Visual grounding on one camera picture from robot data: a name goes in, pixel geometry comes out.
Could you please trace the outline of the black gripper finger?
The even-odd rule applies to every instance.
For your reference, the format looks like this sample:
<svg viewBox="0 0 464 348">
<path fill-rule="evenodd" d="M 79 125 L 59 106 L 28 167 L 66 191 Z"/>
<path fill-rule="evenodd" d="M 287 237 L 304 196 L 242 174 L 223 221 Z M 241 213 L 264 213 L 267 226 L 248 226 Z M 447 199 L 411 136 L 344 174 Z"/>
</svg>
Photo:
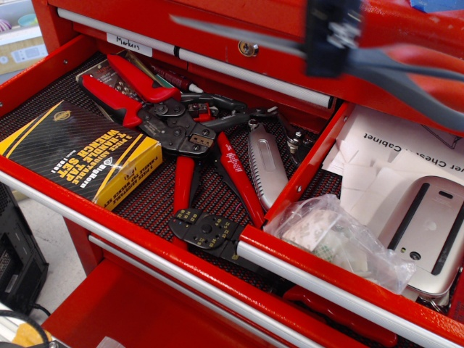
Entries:
<svg viewBox="0 0 464 348">
<path fill-rule="evenodd" d="M 308 1 L 304 52 L 306 73 L 319 78 L 336 78 L 344 71 L 351 50 L 361 35 L 359 0 Z"/>
</svg>

